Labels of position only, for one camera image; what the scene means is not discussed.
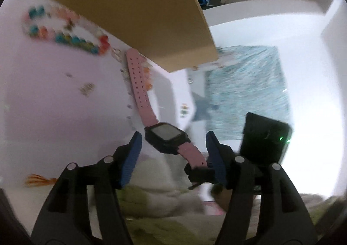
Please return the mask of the pink strap smartwatch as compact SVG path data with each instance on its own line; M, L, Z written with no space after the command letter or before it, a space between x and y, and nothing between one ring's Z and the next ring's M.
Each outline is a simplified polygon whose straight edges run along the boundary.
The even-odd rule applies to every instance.
M135 103L145 126L145 140L160 153L181 155L187 161L184 171L193 188L205 182L216 183L212 164L206 161L188 134L170 123L157 119L145 87L140 53L133 48L127 50L126 61Z

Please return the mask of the large brown cardboard box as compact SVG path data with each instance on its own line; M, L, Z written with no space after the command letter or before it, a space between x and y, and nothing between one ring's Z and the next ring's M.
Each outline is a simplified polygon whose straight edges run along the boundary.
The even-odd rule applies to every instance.
M216 61L197 0L54 0L100 26L168 72Z

